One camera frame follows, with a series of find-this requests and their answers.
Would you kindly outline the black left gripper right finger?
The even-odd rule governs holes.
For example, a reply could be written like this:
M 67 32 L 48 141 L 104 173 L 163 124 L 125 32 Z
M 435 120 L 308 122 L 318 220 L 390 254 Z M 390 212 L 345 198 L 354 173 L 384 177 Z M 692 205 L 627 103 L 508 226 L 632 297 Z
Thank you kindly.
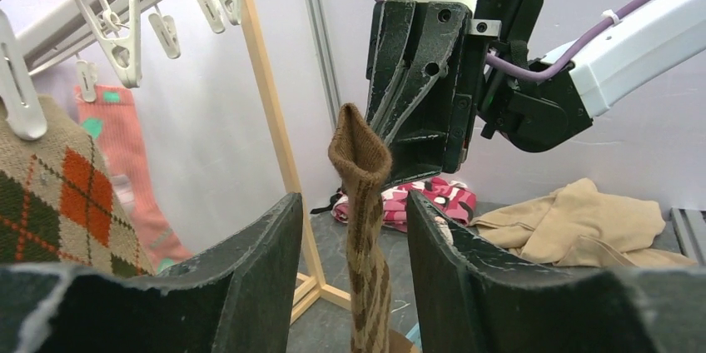
M 425 352 L 702 352 L 699 266 L 576 268 L 519 258 L 413 191 L 408 245 Z

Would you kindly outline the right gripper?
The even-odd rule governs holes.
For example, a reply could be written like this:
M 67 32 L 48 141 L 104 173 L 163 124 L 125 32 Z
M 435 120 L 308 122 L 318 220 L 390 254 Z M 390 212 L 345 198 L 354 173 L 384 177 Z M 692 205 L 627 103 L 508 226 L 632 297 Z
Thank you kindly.
M 485 88 L 485 54 L 527 41 L 544 0 L 385 0 L 373 11 L 366 120 L 390 149 L 387 184 L 457 172 Z

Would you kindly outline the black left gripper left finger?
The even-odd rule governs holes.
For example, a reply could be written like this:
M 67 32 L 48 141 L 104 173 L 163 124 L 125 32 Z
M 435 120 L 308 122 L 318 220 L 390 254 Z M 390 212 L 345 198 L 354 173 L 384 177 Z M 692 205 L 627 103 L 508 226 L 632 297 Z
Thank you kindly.
M 1 269 L 4 352 L 283 352 L 302 198 L 156 276 L 117 278 L 62 263 Z

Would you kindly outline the brown striped sock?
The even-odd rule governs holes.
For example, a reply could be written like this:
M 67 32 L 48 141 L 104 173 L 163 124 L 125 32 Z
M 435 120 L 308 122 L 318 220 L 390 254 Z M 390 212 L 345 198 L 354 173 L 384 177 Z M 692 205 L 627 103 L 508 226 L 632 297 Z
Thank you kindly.
M 349 201 L 346 260 L 351 285 L 351 351 L 417 352 L 419 348 L 390 328 L 390 268 L 378 244 L 383 222 L 381 188 L 392 159 L 358 108 L 340 109 L 328 157 Z

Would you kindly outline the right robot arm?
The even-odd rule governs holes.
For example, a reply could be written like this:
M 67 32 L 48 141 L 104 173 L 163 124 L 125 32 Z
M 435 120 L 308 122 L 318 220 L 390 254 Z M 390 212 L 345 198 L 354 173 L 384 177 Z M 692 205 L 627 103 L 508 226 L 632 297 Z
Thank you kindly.
M 633 0 L 532 60 L 544 0 L 375 0 L 366 118 L 390 148 L 386 186 L 457 172 L 476 118 L 545 152 L 705 48 L 705 0 Z

